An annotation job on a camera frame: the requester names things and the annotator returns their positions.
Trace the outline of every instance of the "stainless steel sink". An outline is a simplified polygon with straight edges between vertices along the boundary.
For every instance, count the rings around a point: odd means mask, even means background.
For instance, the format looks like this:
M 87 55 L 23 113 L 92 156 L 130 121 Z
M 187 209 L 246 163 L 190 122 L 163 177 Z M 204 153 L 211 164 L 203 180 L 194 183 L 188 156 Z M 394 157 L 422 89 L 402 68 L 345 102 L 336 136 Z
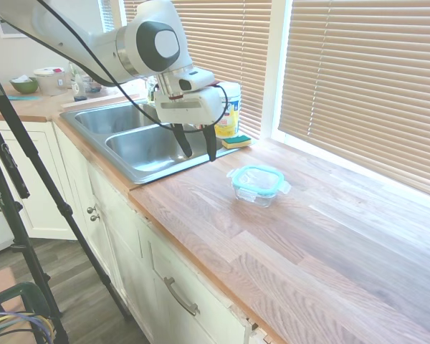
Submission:
M 139 106 L 158 119 L 154 107 Z M 61 117 L 136 184 L 148 183 L 209 161 L 203 133 L 186 134 L 193 151 L 187 158 L 171 131 L 152 124 L 129 102 L 71 111 L 62 113 Z M 194 129 L 190 125 L 184 128 Z M 225 149 L 220 140 L 216 144 L 217 157 L 236 151 Z
M 140 107 L 153 119 L 158 120 L 154 107 L 148 104 L 141 104 Z M 153 124 L 132 104 L 85 110 L 78 113 L 75 120 L 96 134 L 115 134 Z

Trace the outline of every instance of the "teal lid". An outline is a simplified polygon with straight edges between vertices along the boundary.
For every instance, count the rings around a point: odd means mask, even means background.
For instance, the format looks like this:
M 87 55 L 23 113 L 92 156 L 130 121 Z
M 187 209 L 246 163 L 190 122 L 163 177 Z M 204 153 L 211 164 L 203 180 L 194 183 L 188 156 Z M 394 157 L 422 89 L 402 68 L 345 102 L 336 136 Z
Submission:
M 274 196 L 284 182 L 284 175 L 268 166 L 245 166 L 232 179 L 234 188 L 251 191 L 260 196 Z

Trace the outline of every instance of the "window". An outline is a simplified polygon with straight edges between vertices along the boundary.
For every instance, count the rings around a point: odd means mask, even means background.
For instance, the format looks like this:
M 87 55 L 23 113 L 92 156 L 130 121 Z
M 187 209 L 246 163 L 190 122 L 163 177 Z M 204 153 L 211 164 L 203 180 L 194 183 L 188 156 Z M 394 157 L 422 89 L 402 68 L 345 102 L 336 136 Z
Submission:
M 430 0 L 294 0 L 279 129 L 430 194 Z
M 129 21 L 142 1 L 124 0 Z M 242 88 L 241 130 L 259 137 L 271 0 L 173 0 L 193 63 Z
M 109 32 L 115 29 L 113 20 L 112 4 L 110 0 L 98 0 L 100 18 L 102 19 L 102 27 L 104 32 Z

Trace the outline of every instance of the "metal handle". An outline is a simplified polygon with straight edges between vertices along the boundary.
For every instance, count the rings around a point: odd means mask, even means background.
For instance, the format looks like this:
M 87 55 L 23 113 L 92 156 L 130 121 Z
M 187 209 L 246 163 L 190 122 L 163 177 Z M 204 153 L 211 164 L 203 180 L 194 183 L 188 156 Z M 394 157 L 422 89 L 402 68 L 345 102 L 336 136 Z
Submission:
M 174 282 L 175 282 L 175 279 L 173 277 L 171 277 L 171 278 L 164 277 L 164 283 L 166 283 L 166 287 L 169 290 L 169 292 L 171 292 L 173 298 L 180 304 L 181 307 L 183 307 L 186 310 L 186 312 L 188 312 L 189 314 L 191 314 L 195 317 L 196 314 L 199 312 L 198 305 L 196 303 L 194 303 L 192 305 L 187 305 L 181 299 L 181 297 L 178 296 L 176 291 L 172 288 L 172 284 Z

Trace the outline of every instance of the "plastic lid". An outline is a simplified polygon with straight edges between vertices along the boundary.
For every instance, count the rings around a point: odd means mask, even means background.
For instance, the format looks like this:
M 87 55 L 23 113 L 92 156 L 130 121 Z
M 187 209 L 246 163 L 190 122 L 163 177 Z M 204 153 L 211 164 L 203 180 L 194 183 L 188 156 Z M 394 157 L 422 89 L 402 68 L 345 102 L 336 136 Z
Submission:
M 284 183 L 284 175 L 267 166 L 245 166 L 232 179 L 235 188 L 255 192 L 260 196 L 277 194 Z
M 64 68 L 62 67 L 47 67 L 47 68 L 40 68 L 39 70 L 34 70 L 35 75 L 53 75 L 56 73 L 62 73 L 64 72 Z
M 228 97 L 238 97 L 241 95 L 241 85 L 237 82 L 219 82 L 218 85 L 224 88 Z M 221 88 L 217 88 L 220 97 L 224 98 L 224 93 Z

